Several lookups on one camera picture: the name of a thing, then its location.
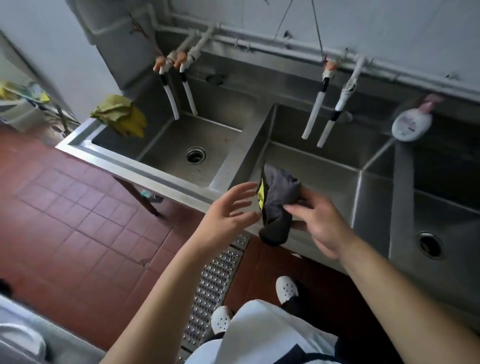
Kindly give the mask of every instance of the red tile floor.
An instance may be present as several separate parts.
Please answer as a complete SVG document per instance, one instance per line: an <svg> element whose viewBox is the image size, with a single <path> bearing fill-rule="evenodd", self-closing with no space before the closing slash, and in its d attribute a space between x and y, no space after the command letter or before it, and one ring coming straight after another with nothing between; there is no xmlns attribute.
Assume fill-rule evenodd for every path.
<svg viewBox="0 0 480 364"><path fill-rule="evenodd" d="M0 278L13 298L108 349L203 214L165 199L155 218L109 174L0 126ZM226 297L278 304L289 275L320 329L397 357L345 275L252 237Z"/></svg>

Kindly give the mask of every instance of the white shoe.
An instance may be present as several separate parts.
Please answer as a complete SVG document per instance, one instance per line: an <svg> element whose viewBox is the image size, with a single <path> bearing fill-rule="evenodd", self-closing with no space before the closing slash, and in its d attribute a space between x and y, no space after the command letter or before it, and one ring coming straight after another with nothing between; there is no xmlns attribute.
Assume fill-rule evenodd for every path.
<svg viewBox="0 0 480 364"><path fill-rule="evenodd" d="M292 278L287 276L278 277L275 284L276 295L281 304L288 301L290 298L298 296L299 290L297 285L293 283Z"/></svg>
<svg viewBox="0 0 480 364"><path fill-rule="evenodd" d="M212 330L214 334L225 332L232 320L232 311L227 306L220 306L212 313Z"/></svg>

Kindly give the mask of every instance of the person's right hand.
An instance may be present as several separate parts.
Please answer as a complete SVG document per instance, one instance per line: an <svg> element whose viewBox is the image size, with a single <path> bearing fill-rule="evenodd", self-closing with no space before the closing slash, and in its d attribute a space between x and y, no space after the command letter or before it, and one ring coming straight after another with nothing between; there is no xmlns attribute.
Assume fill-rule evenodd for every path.
<svg viewBox="0 0 480 364"><path fill-rule="evenodd" d="M304 186L300 196L311 208L283 206L293 216L303 219L294 221L292 228L309 232L322 253L331 259L339 259L345 249L358 239L355 232L329 199Z"/></svg>

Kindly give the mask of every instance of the white bottle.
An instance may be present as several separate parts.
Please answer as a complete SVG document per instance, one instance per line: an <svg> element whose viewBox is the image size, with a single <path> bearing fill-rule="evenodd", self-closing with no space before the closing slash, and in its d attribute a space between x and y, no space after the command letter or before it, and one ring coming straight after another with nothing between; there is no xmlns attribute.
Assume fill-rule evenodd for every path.
<svg viewBox="0 0 480 364"><path fill-rule="evenodd" d="M436 94L429 94L417 109L402 112L393 122L392 135L402 142L419 139L432 124L433 108L444 100Z"/></svg>

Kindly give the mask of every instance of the drain strainer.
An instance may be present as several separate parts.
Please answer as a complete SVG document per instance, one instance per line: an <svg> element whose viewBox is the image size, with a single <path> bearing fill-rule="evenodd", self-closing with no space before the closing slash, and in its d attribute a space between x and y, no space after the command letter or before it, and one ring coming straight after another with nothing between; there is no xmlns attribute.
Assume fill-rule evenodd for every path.
<svg viewBox="0 0 480 364"><path fill-rule="evenodd" d="M194 146L187 150L187 162L190 164L200 164L205 160L206 155L205 149Z"/></svg>
<svg viewBox="0 0 480 364"><path fill-rule="evenodd" d="M417 245L420 251L428 258L434 260L445 259L444 243L430 232L422 231L417 235Z"/></svg>
<svg viewBox="0 0 480 364"><path fill-rule="evenodd" d="M205 266L183 334L182 346L187 350L193 352L202 343L210 329L212 313L222 305L242 255L242 251L229 247Z"/></svg>

